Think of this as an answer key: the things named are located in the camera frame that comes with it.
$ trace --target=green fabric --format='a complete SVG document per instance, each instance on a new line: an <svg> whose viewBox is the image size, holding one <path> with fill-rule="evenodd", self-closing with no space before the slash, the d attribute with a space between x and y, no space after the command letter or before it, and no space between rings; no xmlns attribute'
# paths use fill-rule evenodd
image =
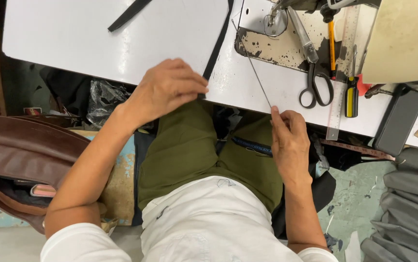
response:
<svg viewBox="0 0 418 262"><path fill-rule="evenodd" d="M249 151L228 140L220 156L212 123L213 105L193 101L163 116L157 137L140 167L138 206L198 179L220 175L249 188L269 212L280 203L282 179L272 158ZM270 115L248 112L233 136L272 144Z"/></svg>

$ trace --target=brown leather bag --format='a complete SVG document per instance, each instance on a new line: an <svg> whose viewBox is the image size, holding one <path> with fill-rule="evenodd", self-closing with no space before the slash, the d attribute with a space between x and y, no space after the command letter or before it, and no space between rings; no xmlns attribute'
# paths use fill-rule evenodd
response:
<svg viewBox="0 0 418 262"><path fill-rule="evenodd" d="M58 190L88 144L83 136L49 123L0 116L0 209L44 234L50 199L33 197L14 181L46 184Z"/></svg>

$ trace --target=clear ruler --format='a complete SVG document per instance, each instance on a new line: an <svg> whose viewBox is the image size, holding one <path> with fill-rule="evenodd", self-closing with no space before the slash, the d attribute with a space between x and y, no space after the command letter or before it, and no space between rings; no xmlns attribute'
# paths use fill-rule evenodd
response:
<svg viewBox="0 0 418 262"><path fill-rule="evenodd" d="M346 80L351 72L350 64L353 59L353 45L358 26L360 5L345 8L345 26L343 29L342 45L338 59L337 76L334 83L334 99L330 106L329 122L327 124L326 140L338 140L340 121L342 119L343 103L345 99Z"/></svg>

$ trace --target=scissors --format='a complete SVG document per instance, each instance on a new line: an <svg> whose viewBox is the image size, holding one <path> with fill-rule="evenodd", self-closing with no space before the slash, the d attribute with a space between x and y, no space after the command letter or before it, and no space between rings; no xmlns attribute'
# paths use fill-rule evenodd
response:
<svg viewBox="0 0 418 262"><path fill-rule="evenodd" d="M332 85L332 81L330 81L330 78L327 74L316 70L317 69L316 63L318 62L319 57L316 52L316 49L314 48L314 45L312 44L311 40L308 37L308 33L306 33L303 23L299 19L297 12L292 7L288 7L287 11L293 23L293 27L295 28L299 36L301 45L303 46L303 52L305 53L306 59L309 62L309 70L308 70L308 78L307 78L308 86L299 94L299 103L304 108L307 108L307 109L314 108L316 106L316 103L319 104L320 106L328 106L334 99L334 86ZM326 80L327 86L329 88L329 95L330 95L329 102L327 104L322 101L321 95L318 91L318 88L316 85L316 76L323 77ZM304 105L301 100L301 98L306 92L309 92L312 95L311 104L307 106Z"/></svg>

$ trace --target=yellow pencil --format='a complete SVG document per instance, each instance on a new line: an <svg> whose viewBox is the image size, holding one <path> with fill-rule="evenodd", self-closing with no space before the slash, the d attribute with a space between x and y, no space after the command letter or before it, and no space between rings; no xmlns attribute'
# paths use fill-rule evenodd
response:
<svg viewBox="0 0 418 262"><path fill-rule="evenodd" d="M329 44L330 44L330 68L332 79L335 79L335 46L334 46L334 21L329 23Z"/></svg>

